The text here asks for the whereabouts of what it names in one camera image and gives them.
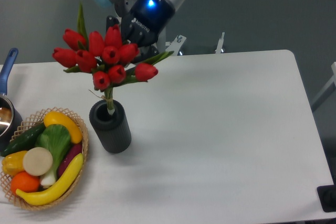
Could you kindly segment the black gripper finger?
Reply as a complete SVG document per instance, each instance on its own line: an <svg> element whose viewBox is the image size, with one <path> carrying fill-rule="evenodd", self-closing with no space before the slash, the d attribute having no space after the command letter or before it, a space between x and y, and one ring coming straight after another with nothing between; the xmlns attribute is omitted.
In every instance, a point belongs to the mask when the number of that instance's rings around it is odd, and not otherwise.
<svg viewBox="0 0 336 224"><path fill-rule="evenodd" d="M141 47L139 50L140 53L131 61L133 64L147 60L159 53L158 49L154 45Z"/></svg>
<svg viewBox="0 0 336 224"><path fill-rule="evenodd" d="M107 16L106 17L106 33L110 27L117 25L119 27L119 31L121 31L121 17Z"/></svg>

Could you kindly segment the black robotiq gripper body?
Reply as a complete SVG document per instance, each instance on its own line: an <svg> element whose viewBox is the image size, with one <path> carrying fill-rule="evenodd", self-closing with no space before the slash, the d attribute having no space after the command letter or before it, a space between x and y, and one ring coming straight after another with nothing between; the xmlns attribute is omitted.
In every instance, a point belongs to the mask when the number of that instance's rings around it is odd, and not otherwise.
<svg viewBox="0 0 336 224"><path fill-rule="evenodd" d="M166 0L137 0L122 18L121 36L138 47L154 44L174 14Z"/></svg>

